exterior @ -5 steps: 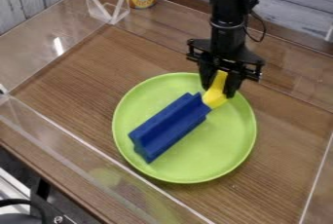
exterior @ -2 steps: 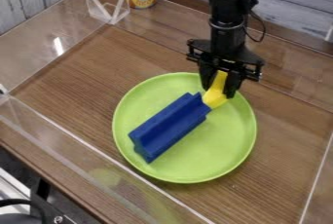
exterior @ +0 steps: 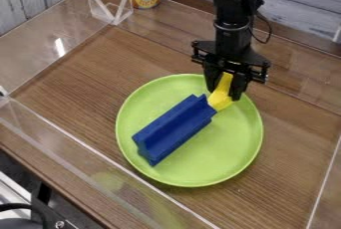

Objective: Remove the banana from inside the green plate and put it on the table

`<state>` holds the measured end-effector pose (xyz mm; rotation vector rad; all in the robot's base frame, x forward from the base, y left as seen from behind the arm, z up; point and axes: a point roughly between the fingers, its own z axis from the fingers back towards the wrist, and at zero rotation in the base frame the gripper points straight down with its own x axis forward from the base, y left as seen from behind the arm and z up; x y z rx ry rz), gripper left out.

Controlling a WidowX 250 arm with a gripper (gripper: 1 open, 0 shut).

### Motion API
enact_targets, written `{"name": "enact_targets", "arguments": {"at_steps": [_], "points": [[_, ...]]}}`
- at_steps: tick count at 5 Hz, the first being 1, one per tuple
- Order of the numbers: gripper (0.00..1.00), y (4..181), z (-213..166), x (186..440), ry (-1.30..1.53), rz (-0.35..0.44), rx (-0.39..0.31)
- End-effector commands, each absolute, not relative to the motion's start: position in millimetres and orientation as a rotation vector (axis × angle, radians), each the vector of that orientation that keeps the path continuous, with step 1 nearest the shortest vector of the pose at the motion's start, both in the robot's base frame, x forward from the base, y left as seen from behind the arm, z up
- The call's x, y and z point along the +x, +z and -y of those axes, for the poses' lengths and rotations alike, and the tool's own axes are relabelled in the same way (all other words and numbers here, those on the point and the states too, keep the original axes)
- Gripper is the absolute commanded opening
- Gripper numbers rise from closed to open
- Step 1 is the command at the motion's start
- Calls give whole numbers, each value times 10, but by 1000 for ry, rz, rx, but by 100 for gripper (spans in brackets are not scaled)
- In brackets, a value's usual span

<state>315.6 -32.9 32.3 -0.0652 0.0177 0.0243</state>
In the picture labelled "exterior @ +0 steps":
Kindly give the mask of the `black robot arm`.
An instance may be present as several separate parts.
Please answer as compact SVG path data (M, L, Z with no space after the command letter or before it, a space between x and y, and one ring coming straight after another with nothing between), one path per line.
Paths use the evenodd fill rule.
M191 42L191 60L202 65L206 88L216 89L222 74L231 75L226 95L235 102L250 82L265 83L270 61L251 48L254 18L263 0L212 0L215 18L212 41Z

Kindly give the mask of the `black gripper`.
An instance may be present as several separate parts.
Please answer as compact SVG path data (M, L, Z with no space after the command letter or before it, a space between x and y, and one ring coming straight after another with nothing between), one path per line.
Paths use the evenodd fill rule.
M191 60L203 67L206 88L210 92L216 88L222 72L232 74L228 95L234 101L240 99L250 81L262 84L267 81L271 63L250 46L231 55L219 54L212 41L192 41L191 47Z

